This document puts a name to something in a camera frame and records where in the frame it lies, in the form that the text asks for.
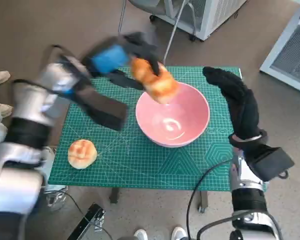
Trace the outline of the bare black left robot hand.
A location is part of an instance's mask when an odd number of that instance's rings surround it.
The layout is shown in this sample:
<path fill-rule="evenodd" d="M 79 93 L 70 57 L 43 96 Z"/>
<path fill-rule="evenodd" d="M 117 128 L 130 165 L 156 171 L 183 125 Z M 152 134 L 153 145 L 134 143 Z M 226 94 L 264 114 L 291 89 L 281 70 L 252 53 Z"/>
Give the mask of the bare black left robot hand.
<path fill-rule="evenodd" d="M 141 83 L 126 76 L 119 68 L 128 65 L 132 57 L 146 60 L 152 72 L 158 76 L 160 67 L 155 55 L 156 47 L 148 43 L 142 32 L 110 36 L 95 45 L 81 59 L 92 77 L 106 77 L 114 85 L 143 90 Z"/>

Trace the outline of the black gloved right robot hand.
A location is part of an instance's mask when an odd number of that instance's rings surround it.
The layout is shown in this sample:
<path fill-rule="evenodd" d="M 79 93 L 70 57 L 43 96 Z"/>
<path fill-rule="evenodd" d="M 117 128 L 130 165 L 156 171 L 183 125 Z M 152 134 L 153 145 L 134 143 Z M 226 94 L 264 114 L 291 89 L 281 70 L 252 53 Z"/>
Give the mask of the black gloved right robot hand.
<path fill-rule="evenodd" d="M 260 138 L 259 109 L 253 91 L 230 71 L 206 66 L 202 73 L 206 81 L 217 86 L 225 98 L 234 136 L 241 141 Z"/>

